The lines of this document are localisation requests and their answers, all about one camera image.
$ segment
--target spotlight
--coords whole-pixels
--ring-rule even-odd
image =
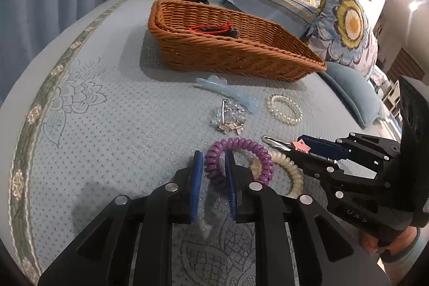
[[[409,7],[410,7],[411,11],[416,11],[417,8],[419,7],[419,3],[418,2],[411,2]]]

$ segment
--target pearl bracelet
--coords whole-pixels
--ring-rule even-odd
[[[209,148],[209,151],[205,155],[205,172],[207,172],[207,177],[215,182],[215,184],[220,185],[221,182],[225,181],[225,176],[222,173],[222,170],[219,166],[219,157],[222,152],[225,150],[248,150],[254,153],[261,164],[261,172],[257,177],[257,180],[265,185],[268,185],[268,182],[272,180],[273,165],[274,163],[271,160],[271,155],[268,154],[268,151],[264,148],[263,145],[259,144],[257,141],[246,140],[245,138],[228,138],[228,140],[222,139],[213,143]]]
[[[290,158],[287,158],[283,153],[268,151],[268,154],[271,155],[271,160],[275,164],[279,164],[286,170],[290,179],[292,180],[292,189],[286,196],[293,199],[298,198],[302,194],[302,190],[304,188],[304,177],[301,170]],[[252,165],[250,165],[250,170],[252,170],[254,178],[259,176],[262,171],[262,167],[258,158],[253,160]]]
[[[295,118],[291,118],[281,113],[281,111],[279,111],[278,108],[274,105],[275,102],[281,102],[287,105],[293,111],[293,113],[295,113]],[[299,106],[295,102],[293,102],[290,98],[286,96],[271,95],[267,99],[267,107],[268,107],[268,110],[271,112],[271,114],[274,115],[276,119],[278,119],[284,124],[296,125],[302,121],[301,108],[299,108]]]

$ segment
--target metal screw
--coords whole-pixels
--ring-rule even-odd
[[[261,184],[261,183],[259,183],[259,182],[252,182],[252,183],[250,183],[249,188],[250,188],[251,190],[256,190],[256,191],[258,191],[258,190],[261,190],[261,189],[262,189],[262,184]]]
[[[179,189],[179,186],[176,183],[173,183],[173,182],[167,183],[165,185],[165,190],[168,191],[168,192],[175,192],[178,189]]]
[[[128,198],[125,195],[117,196],[114,203],[117,205],[125,205],[128,202]]]
[[[299,201],[302,202],[304,205],[310,205],[313,202],[313,198],[309,195],[301,195],[299,197]]]

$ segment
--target bed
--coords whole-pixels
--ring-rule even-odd
[[[0,238],[33,283],[115,196],[149,194],[195,150],[206,152],[223,137],[209,123],[223,97],[194,86],[209,73],[175,72],[160,59],[147,30],[154,1],[108,0],[78,19],[31,61],[0,108]],[[296,83],[221,76],[261,101],[286,94],[303,111],[302,123],[287,126],[261,104],[243,137],[334,140],[362,132],[317,74]],[[363,132],[377,134],[372,126]],[[237,156],[245,166],[250,159]],[[350,174],[374,175],[343,165]],[[281,168],[271,187],[289,191]],[[315,179],[305,178],[304,192],[326,206]],[[231,220],[227,200],[206,177],[200,197],[198,220],[173,228],[173,284],[253,284],[253,225]]]

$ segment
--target wicker basket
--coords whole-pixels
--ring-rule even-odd
[[[199,34],[195,25],[231,22],[239,38]],[[297,81],[325,62],[282,26],[246,13],[178,0],[158,0],[147,24],[162,59],[177,70],[206,70]]]

